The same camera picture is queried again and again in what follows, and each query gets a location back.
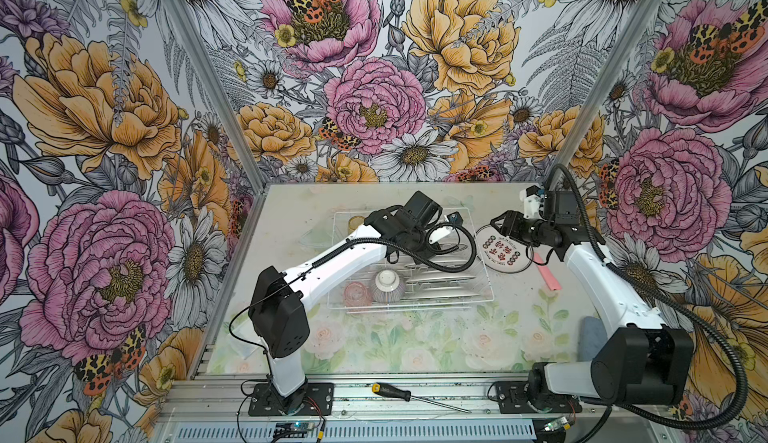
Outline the plate with red characters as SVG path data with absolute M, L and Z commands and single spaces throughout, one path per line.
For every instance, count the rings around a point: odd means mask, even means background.
M 482 226 L 476 232 L 475 242 L 484 263 L 499 273 L 517 274 L 532 265 L 525 246 L 502 236 L 491 225 Z

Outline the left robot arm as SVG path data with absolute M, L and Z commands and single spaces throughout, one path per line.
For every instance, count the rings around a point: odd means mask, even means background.
M 300 349 L 310 336 L 308 311 L 355 272 L 397 253 L 429 259 L 428 233 L 442 207 L 421 191 L 403 205 L 376 210 L 320 255 L 286 270 L 261 271 L 247 315 L 266 347 L 272 394 L 300 400 L 307 387 Z

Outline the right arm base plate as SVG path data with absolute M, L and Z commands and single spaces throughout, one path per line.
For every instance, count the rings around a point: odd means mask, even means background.
M 491 384 L 487 396 L 501 414 L 579 414 L 580 401 L 568 395 L 542 392 L 534 394 L 529 383 L 522 380 L 502 380 Z

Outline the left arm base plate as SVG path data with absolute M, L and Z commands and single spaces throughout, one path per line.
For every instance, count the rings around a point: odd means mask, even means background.
M 271 383 L 257 383 L 249 395 L 251 417 L 330 416 L 335 385 L 306 382 L 289 396 L 281 396 Z

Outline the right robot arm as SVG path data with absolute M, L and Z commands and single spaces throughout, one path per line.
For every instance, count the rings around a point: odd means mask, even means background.
M 575 197 L 561 198 L 536 185 L 522 190 L 521 210 L 492 220 L 502 236 L 524 247 L 553 249 L 582 284 L 607 339 L 587 361 L 537 363 L 526 385 L 528 402 L 541 408 L 559 396 L 607 405 L 673 405 L 681 401 L 694 345 L 664 321 L 626 277 L 610 269 L 604 241 L 576 214 Z

